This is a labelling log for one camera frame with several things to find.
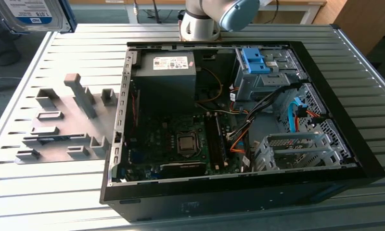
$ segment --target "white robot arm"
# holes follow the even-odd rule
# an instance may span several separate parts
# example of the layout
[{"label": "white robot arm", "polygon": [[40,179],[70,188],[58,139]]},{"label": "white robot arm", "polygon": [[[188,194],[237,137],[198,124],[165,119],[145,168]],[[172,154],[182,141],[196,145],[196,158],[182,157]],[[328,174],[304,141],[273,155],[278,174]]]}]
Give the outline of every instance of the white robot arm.
[{"label": "white robot arm", "polygon": [[186,41],[217,40],[220,27],[241,30],[254,18],[260,0],[186,0],[181,37]]}]

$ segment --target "motherboard chip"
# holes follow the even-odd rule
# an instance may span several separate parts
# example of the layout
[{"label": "motherboard chip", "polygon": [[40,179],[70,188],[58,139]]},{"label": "motherboard chip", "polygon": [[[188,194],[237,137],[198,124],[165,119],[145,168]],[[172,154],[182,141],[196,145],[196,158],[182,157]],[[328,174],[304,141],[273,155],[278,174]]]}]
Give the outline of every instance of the motherboard chip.
[{"label": "motherboard chip", "polygon": [[180,138],[180,150],[193,150],[193,137]]},{"label": "motherboard chip", "polygon": [[177,133],[177,152],[185,158],[197,154],[197,133],[194,131],[186,131]]}]

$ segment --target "floor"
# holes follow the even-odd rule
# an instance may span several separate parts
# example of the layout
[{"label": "floor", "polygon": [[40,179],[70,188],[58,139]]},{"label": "floor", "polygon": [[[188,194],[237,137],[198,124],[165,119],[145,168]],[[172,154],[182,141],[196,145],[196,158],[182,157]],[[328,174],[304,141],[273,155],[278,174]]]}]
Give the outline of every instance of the floor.
[{"label": "floor", "polygon": [[[161,10],[160,18],[165,23],[177,22],[177,12]],[[78,23],[128,23],[126,12],[122,10],[76,10],[76,19]],[[154,23],[154,18],[148,18],[148,14],[140,11],[140,23]],[[21,60],[6,67],[0,67],[0,77],[22,77],[29,66],[34,52],[40,46],[45,33],[24,35],[14,41],[16,47],[22,54]],[[385,78],[385,39],[382,39],[368,55],[370,62],[381,63],[378,71]],[[18,84],[16,78],[0,79],[0,116],[14,93]]]}]

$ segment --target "yellow cable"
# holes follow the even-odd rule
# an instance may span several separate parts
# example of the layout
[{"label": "yellow cable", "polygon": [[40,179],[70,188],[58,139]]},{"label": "yellow cable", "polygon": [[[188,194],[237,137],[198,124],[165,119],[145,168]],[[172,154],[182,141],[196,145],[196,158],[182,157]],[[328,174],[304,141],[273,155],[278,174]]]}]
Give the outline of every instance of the yellow cable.
[{"label": "yellow cable", "polygon": [[216,78],[216,80],[218,81],[218,84],[220,84],[220,91],[218,91],[218,94],[216,95],[216,97],[213,97],[212,99],[197,101],[198,103],[206,103],[206,102],[210,102],[220,97],[220,95],[222,93],[222,84],[221,84],[221,80],[218,79],[218,77],[216,76],[216,74],[210,70],[208,70],[205,67],[201,67],[201,69],[206,70],[210,73],[210,75]]}]

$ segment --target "slotted metal table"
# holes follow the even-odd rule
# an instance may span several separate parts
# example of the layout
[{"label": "slotted metal table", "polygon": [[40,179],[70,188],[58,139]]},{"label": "slotted metal table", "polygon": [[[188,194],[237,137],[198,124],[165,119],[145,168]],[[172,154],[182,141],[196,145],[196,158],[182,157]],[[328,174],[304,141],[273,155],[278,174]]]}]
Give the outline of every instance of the slotted metal table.
[{"label": "slotted metal table", "polygon": [[[330,26],[250,25],[222,39],[304,42],[385,168],[385,80],[344,33]],[[385,230],[385,178],[317,205],[129,224],[98,203],[104,160],[14,163],[37,89],[72,72],[92,91],[118,88],[126,42],[177,40],[177,25],[81,24],[74,34],[46,34],[0,119],[0,230]]]}]

